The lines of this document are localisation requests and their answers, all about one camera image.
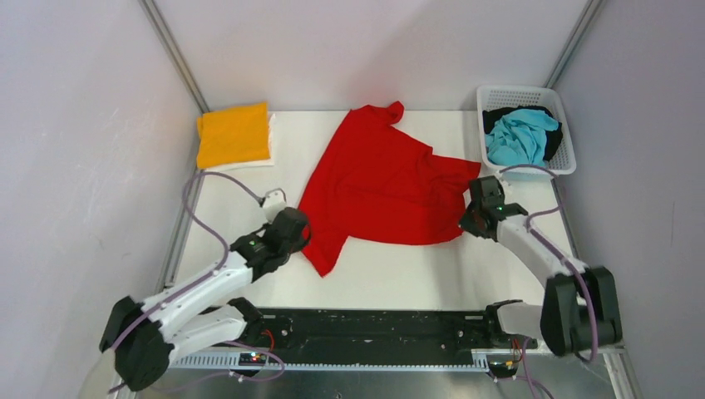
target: white table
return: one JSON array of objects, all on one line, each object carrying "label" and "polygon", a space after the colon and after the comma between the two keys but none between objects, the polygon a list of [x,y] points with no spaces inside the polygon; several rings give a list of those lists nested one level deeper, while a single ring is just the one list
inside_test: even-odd
[{"label": "white table", "polygon": [[[288,203],[295,206],[346,114],[277,112],[270,124],[275,166],[228,173],[260,194],[282,187]],[[396,127],[431,145],[437,155],[481,161],[474,111],[407,111]],[[530,213],[556,206],[547,180],[512,183],[507,202],[518,202]],[[205,178],[195,212],[229,242],[264,222],[261,210],[250,197],[217,177]],[[559,214],[539,218],[536,223],[570,252]],[[221,254],[218,242],[192,224],[175,281],[183,281],[210,266]],[[295,254],[276,273],[233,292],[223,303],[240,296],[255,306],[276,308],[479,310],[509,298],[541,304],[543,288],[507,249],[463,234],[450,243],[430,246],[348,239],[335,269],[327,277],[319,277],[302,254]]]}]

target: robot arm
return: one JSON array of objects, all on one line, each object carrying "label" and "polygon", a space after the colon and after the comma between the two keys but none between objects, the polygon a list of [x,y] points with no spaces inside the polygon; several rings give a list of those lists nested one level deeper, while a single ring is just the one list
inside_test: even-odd
[{"label": "robot arm", "polygon": [[216,262],[141,303],[125,297],[113,307],[101,340],[102,352],[114,347],[135,320],[144,318],[115,348],[115,369],[132,391],[150,386],[179,358],[238,339],[248,328],[256,328],[252,322],[261,315],[244,298],[231,300],[211,313],[201,313],[219,299],[276,271],[290,254],[308,243],[310,236],[304,238],[306,216],[286,207],[281,198],[269,199],[265,199],[263,208],[270,223],[232,243],[221,267],[216,268]]},{"label": "robot arm", "polygon": [[545,288],[542,306],[521,301],[490,305],[506,333],[537,337],[558,356],[591,348],[593,329],[587,303],[576,274],[585,281],[594,309],[600,346],[622,339],[614,277],[604,267],[589,268],[566,254],[536,227],[527,223],[527,212],[519,204],[505,204],[500,181],[494,176],[470,182],[471,203],[460,221],[466,232],[493,239],[508,248]]}]

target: metal frame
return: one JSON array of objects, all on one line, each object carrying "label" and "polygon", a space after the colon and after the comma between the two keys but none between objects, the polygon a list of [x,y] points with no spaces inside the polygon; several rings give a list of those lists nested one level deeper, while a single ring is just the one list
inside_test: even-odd
[{"label": "metal frame", "polygon": [[[160,42],[164,46],[164,49],[171,59],[174,68],[179,73],[181,80],[184,82],[187,91],[191,95],[194,103],[199,107],[200,111],[205,113],[209,112],[205,98],[203,97],[196,80],[191,73],[188,64],[181,53],[176,40],[174,39],[171,31],[161,14],[159,8],[157,7],[154,0],[140,0],[140,4],[147,16],[148,20],[155,29],[156,36],[160,39]],[[556,61],[551,73],[546,80],[546,87],[553,87],[558,82],[558,80],[563,76],[565,70],[567,69],[569,62],[572,60],[574,54],[577,52],[579,44],[583,41],[589,29],[592,27],[594,20],[599,15],[599,11],[604,5],[604,0],[589,0],[585,5],[583,12],[580,15],[578,22],[576,23],[573,31],[570,33],[568,41],[565,43],[563,51],[561,52],[558,60]],[[194,188],[188,194],[188,203],[195,207],[198,200],[201,189],[201,183],[194,185]],[[561,204],[560,193],[556,190],[556,198]],[[569,241],[573,247],[574,253],[577,254],[577,248],[574,245],[573,235],[571,234],[567,219],[565,214],[562,212],[563,221],[565,228],[568,232]],[[180,216],[176,220],[176,225],[174,232],[171,237],[170,250],[167,254],[162,269],[162,274],[160,281],[156,287],[157,291],[160,291],[166,286],[172,284],[173,279],[176,274],[176,269],[178,267],[181,255],[183,254],[186,237],[188,235],[190,227],[190,221],[188,214],[185,209],[181,209]],[[488,349],[486,351],[476,351],[477,354],[481,354],[486,360],[485,354],[504,354],[508,353],[505,349]],[[545,351],[537,350],[536,353],[543,353]],[[612,385],[614,387],[614,392],[617,398],[640,398],[642,397],[641,391],[638,387],[636,378],[634,377],[634,370],[631,367],[629,361],[629,356],[623,347],[614,348],[603,348],[600,350],[603,353],[604,360],[609,369],[610,378],[612,380]],[[120,395],[119,397],[136,397],[136,395]]]}]

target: gray floor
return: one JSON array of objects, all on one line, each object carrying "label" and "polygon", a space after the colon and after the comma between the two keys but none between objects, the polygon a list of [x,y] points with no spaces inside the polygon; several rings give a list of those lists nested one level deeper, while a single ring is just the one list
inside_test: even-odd
[{"label": "gray floor", "polygon": [[[530,355],[532,378],[549,388],[555,398],[615,398],[602,357],[586,366],[574,357]],[[179,387],[212,373],[210,370],[171,370],[156,385]],[[243,397],[248,399],[475,399],[531,398],[526,382],[495,384],[474,372],[285,372],[272,382],[238,383],[218,377],[171,395],[147,389],[142,399]]]}]

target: white wall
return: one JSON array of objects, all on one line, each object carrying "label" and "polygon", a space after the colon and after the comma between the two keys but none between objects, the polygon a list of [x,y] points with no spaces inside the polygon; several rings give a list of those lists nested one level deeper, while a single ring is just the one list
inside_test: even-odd
[{"label": "white wall", "polygon": [[0,5],[0,389],[75,397],[155,289],[195,106],[137,1]]},{"label": "white wall", "polygon": [[705,387],[704,17],[699,0],[607,2],[558,86],[578,159],[569,221],[616,276],[647,398]]},{"label": "white wall", "polygon": [[543,85],[586,0],[162,0],[213,109],[475,109],[483,83]]}]

